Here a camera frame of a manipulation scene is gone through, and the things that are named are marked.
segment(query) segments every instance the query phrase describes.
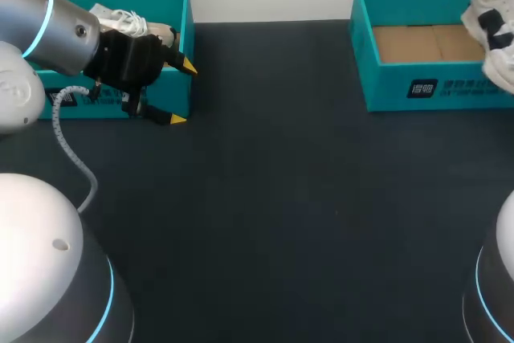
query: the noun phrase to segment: cardboard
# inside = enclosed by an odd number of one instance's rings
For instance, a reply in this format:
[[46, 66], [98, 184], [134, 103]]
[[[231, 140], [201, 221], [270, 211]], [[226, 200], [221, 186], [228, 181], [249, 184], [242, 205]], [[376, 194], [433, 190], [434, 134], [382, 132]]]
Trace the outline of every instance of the cardboard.
[[463, 25], [374, 27], [383, 63], [483, 60], [483, 48]]

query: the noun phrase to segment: dark table surface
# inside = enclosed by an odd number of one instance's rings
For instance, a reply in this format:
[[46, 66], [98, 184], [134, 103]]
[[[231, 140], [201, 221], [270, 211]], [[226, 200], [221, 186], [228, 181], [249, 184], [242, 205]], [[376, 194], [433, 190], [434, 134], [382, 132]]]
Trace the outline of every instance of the dark table surface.
[[[368, 114], [347, 22], [200, 24], [186, 124], [65, 121], [136, 343], [464, 343], [461, 292], [514, 188], [514, 111]], [[2, 172], [76, 205], [48, 122]]]

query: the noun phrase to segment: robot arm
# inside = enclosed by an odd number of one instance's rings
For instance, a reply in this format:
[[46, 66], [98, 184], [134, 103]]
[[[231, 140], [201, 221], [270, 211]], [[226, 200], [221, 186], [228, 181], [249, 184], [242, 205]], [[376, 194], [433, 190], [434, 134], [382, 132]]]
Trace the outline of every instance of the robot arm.
[[132, 38], [100, 32], [97, 17], [68, 0], [0, 0], [0, 133], [37, 120], [44, 91], [26, 60], [67, 76], [81, 73], [128, 96], [122, 108], [164, 122], [169, 113], [141, 106], [141, 89], [161, 74], [164, 63], [187, 74], [196, 70], [174, 47], [155, 35]]

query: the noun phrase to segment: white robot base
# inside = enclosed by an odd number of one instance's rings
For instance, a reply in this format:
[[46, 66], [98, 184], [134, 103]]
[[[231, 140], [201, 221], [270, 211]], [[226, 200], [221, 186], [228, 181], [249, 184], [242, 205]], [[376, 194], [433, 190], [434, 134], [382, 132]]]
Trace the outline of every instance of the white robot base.
[[0, 174], [0, 341], [129, 343], [129, 294], [57, 189]]
[[514, 193], [486, 238], [463, 296], [471, 343], [514, 343]]

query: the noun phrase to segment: white sneaker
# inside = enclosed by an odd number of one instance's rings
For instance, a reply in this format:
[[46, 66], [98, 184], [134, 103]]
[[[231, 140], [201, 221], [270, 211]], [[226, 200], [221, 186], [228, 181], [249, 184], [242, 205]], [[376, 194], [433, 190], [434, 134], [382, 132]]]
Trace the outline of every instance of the white sneaker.
[[514, 94], [514, 0], [471, 0], [462, 21], [486, 52], [485, 75]]
[[176, 32], [167, 24], [146, 22], [134, 11], [110, 10], [97, 3], [90, 9], [100, 21], [101, 31], [118, 30], [128, 36], [137, 38], [148, 34], [156, 35], [162, 44], [171, 47], [175, 41]]

